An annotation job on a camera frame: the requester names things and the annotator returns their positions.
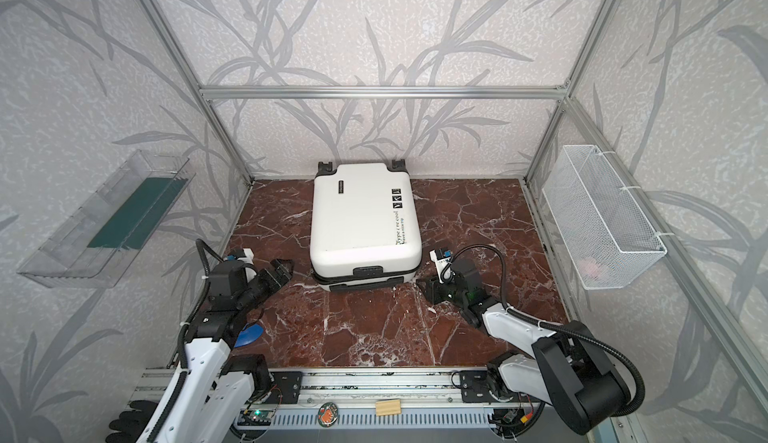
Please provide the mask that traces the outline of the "black and white suitcase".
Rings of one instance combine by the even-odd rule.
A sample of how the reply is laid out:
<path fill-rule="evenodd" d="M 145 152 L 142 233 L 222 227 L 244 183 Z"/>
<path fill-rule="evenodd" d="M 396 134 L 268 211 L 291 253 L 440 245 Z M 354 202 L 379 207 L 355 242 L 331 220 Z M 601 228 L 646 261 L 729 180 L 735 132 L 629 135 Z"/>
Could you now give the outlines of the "black and white suitcase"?
<path fill-rule="evenodd" d="M 320 162 L 313 183 L 309 252 L 321 288 L 354 291 L 413 280 L 422 238 L 403 159 Z"/>

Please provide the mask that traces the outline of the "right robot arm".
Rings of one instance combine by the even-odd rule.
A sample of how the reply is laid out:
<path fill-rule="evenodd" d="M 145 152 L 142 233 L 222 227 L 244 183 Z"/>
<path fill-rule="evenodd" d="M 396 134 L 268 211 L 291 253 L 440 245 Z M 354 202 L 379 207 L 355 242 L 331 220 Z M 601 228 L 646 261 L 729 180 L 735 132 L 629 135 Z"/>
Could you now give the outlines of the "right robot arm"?
<path fill-rule="evenodd" d="M 419 285 L 429 303 L 451 304 L 471 327 L 515 347 L 486 366 L 486 387 L 494 399 L 530 395 L 550 405 L 579 435 L 640 409 L 646 386 L 627 356 L 580 321 L 542 320 L 491 295 L 476 265 L 464 256 L 471 249 L 431 251 L 436 273 Z"/>

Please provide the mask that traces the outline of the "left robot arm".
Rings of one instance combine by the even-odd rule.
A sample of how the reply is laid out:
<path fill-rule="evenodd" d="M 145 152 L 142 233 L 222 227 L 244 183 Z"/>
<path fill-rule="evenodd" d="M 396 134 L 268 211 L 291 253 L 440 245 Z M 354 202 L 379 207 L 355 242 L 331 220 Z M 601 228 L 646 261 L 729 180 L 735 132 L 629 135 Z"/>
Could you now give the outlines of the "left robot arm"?
<path fill-rule="evenodd" d="M 195 311 L 180 324 L 177 365 L 139 442 L 216 442 L 240 408 L 269 382 L 263 358 L 230 358 L 248 314 L 293 278 L 291 259 L 273 259 L 262 269 L 253 253 L 240 249 L 223 257 L 204 240 L 195 248 L 204 288 Z"/>

